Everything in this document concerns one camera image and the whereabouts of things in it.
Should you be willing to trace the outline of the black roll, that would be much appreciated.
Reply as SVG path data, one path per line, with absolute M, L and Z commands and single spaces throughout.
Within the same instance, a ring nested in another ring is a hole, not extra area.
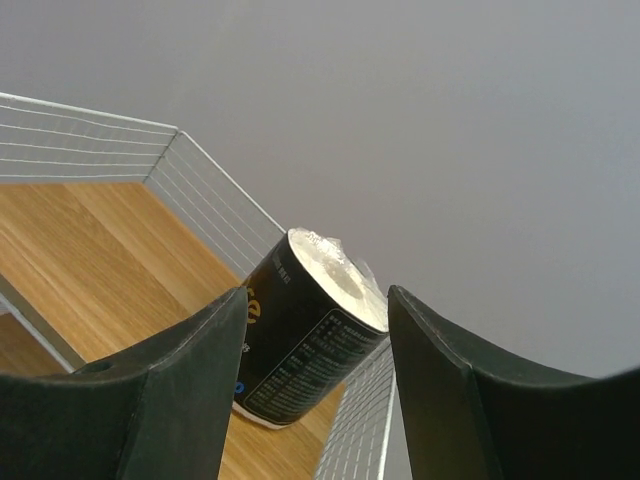
M 389 334 L 373 273 L 336 238 L 287 230 L 243 285 L 247 328 L 233 407 L 267 428 L 301 419 Z

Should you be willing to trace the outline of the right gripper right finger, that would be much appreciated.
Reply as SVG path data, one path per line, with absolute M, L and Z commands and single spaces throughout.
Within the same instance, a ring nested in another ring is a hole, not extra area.
M 388 292 L 416 479 L 635 479 L 639 372 L 593 379 L 515 355 Z

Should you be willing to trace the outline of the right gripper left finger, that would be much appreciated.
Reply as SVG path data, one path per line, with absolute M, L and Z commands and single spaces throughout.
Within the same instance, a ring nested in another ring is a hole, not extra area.
M 247 316 L 244 288 L 68 373 L 1 378 L 5 479 L 214 479 Z

